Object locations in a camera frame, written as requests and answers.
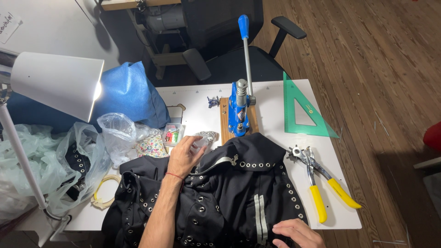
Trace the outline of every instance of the yellow handle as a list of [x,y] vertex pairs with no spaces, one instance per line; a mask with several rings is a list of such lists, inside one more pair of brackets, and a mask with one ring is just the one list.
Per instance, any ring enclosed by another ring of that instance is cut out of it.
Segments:
[[315,207],[318,212],[318,222],[323,223],[328,218],[326,214],[325,206],[323,205],[323,201],[321,199],[320,192],[318,191],[317,185],[309,187],[312,192],[312,197],[314,197]]
[[334,189],[334,191],[340,196],[340,198],[350,207],[352,208],[361,208],[361,205],[356,203],[340,186],[340,184],[335,180],[335,178],[331,178],[328,180],[328,183]]

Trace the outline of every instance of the chair backrest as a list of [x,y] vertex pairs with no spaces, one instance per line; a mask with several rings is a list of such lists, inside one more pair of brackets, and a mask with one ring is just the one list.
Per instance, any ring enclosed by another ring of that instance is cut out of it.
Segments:
[[250,20],[250,44],[263,26],[262,0],[181,0],[190,36],[205,61],[243,47],[237,23],[241,15]]

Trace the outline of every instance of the green triangle ruler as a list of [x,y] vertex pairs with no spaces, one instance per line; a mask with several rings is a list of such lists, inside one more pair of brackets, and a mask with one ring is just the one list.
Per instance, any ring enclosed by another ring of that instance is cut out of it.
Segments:
[[[283,72],[283,98],[285,110],[285,132],[328,136],[333,138],[339,137],[285,72]],[[316,124],[315,126],[302,125],[295,122],[294,99],[301,105],[303,110]]]

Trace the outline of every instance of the handwritten note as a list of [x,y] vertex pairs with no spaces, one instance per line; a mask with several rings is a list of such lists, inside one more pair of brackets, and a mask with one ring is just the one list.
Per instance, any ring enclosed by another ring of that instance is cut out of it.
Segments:
[[3,6],[0,6],[0,41],[5,44],[9,37],[19,27],[20,17],[12,14]]

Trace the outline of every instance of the small box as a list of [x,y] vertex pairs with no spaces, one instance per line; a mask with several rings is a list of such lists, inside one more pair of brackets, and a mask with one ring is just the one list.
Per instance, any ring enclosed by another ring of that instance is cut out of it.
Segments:
[[174,147],[182,139],[184,128],[181,123],[167,123],[162,135],[162,143],[166,147]]

